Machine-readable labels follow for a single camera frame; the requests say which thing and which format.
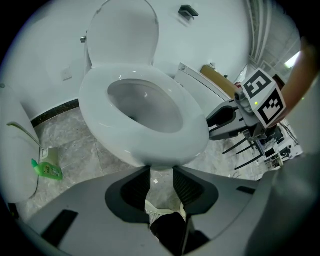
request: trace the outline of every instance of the white toilet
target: white toilet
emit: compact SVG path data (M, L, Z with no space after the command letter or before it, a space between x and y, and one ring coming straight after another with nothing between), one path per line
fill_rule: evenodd
M183 166L209 141L194 98L152 66L158 39L158 18L145 0L105 2L86 34L83 118L104 147L137 167Z

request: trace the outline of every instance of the white sneaker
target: white sneaker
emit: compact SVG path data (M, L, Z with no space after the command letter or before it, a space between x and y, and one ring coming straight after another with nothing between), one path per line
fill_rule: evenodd
M186 213L185 207L184 207L184 205L183 205L182 203L180 204L180 212L179 212L179 213L180 213L181 216L183 217L184 221L186 221L186 219L187 219L187 213Z
M158 209L154 207L148 200L145 200L144 208L146 214L149 215L150 225L152 225L161 216L174 213L174 211L170 209Z

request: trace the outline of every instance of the marble floor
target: marble floor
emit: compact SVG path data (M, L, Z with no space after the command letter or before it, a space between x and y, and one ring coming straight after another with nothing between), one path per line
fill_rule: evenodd
M38 125L35 131L44 148L49 146L58 148L63 180L39 177L35 194L16 205L24 221L28 221L39 209L75 184L132 168L112 155L95 139L79 108L45 121ZM235 171L235 167L259 155L258 151L253 149L236 155L237 152L248 147L248 142L222 155L223 151L243 138L241 135L233 139L210 141L205 152L186 167L226 177L257 180L267 171L263 158L260 158L259 162L253 162ZM179 210L180 200L173 187L172 169L151 171L151 189L147 200L160 209L171 209L176 212Z

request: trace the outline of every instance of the toilet seat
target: toilet seat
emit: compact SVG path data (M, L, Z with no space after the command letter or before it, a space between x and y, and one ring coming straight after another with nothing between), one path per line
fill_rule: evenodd
M152 130L123 114L108 97L114 82L139 79L159 87L176 104L183 126L173 133ZM209 141L207 121L193 97L152 66L104 65L85 76L79 105L92 134L111 153L133 166L182 166L203 152Z

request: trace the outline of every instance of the plastic bottle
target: plastic bottle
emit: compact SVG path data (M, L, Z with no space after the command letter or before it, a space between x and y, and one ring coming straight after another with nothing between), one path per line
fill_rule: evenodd
M59 167L48 162L37 163L36 160L31 160L32 167L39 176L47 177L54 180L62 180L62 171Z

